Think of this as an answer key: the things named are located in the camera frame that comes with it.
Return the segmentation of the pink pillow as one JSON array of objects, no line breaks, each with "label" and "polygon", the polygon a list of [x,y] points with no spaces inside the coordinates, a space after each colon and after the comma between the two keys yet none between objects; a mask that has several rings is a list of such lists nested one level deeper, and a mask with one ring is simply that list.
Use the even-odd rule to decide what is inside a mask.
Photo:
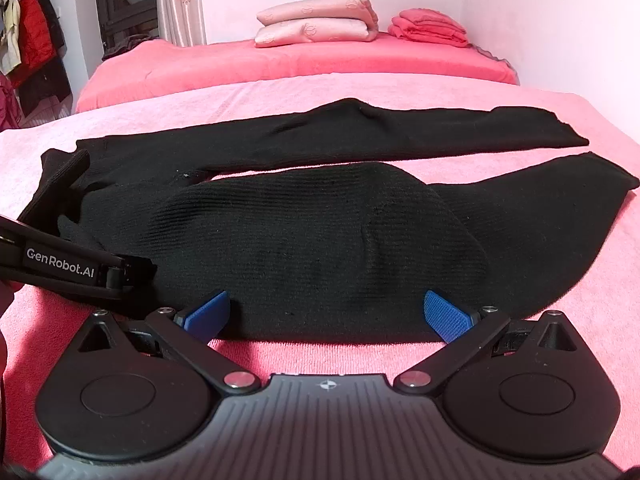
[{"label": "pink pillow", "polygon": [[356,18],[298,18],[259,29],[254,45],[271,48],[332,41],[369,42],[375,40],[376,36],[376,26],[368,26],[365,21]]},{"label": "pink pillow", "polygon": [[256,15],[265,26],[302,18],[351,18],[369,28],[378,27],[378,16],[370,0],[302,0],[282,3],[259,11]]}]

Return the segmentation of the black knit pants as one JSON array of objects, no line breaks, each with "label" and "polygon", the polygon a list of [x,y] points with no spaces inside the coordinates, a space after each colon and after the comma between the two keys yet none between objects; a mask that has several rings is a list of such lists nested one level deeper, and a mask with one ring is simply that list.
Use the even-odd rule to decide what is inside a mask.
[{"label": "black knit pants", "polygon": [[344,99],[81,140],[43,154],[37,192],[87,151],[43,231],[149,258],[174,308],[226,290],[228,338],[431,341],[428,290],[526,318],[588,271],[639,182],[587,145],[536,107]]}]

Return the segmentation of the upper pink pillow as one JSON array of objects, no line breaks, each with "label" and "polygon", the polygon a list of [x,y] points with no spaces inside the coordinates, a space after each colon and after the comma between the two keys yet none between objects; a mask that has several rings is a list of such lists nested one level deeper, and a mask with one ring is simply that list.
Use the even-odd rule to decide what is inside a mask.
[{"label": "upper pink pillow", "polygon": [[351,18],[369,28],[378,27],[378,16],[370,0],[302,0],[282,3],[259,11],[256,15],[265,26],[302,18]]}]

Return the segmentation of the pink near bed blanket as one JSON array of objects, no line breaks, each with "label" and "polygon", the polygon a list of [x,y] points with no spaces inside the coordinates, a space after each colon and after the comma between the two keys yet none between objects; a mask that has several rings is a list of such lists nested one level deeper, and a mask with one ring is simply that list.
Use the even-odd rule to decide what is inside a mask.
[{"label": "pink near bed blanket", "polygon": [[639,474],[639,148],[311,76],[1,136],[6,479]]}]

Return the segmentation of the hanging clothes on rack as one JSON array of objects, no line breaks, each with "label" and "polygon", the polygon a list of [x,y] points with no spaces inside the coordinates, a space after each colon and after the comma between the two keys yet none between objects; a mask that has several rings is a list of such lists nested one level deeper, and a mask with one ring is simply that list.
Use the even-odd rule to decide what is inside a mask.
[{"label": "hanging clothes on rack", "polygon": [[1,75],[11,85],[22,126],[72,112],[65,52],[64,32],[50,0],[1,0]]}]

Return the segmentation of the red far bed cover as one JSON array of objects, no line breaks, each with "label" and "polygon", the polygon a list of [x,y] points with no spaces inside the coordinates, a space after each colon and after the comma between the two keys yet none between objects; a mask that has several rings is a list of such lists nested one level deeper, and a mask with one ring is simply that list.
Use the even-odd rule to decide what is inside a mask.
[{"label": "red far bed cover", "polygon": [[393,73],[517,84],[506,60],[474,47],[427,44],[382,34],[371,42],[334,41],[258,48],[252,40],[178,47],[142,42],[102,62],[77,98],[78,113],[224,84],[323,74]]}]

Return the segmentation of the pink patterned curtain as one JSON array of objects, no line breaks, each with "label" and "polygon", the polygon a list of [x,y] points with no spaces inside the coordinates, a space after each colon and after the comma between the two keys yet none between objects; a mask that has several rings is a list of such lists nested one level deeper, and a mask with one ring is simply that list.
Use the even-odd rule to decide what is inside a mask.
[{"label": "pink patterned curtain", "polygon": [[206,44],[202,0],[156,0],[160,38],[179,47]]}]

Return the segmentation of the folded red blanket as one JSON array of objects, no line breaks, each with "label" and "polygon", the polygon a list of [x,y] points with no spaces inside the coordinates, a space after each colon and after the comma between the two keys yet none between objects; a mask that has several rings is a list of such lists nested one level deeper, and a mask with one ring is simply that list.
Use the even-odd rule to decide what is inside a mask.
[{"label": "folded red blanket", "polygon": [[432,9],[407,9],[392,18],[387,32],[396,38],[465,48],[470,42],[465,28],[447,14]]}]

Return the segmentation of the lower pink pillow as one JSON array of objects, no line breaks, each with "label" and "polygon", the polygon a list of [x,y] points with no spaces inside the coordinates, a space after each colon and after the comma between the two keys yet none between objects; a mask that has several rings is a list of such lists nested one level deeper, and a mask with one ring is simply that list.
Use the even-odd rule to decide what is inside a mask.
[{"label": "lower pink pillow", "polygon": [[271,48],[332,41],[369,42],[375,40],[376,36],[376,26],[368,26],[365,21],[356,18],[298,18],[259,29],[254,45]]}]

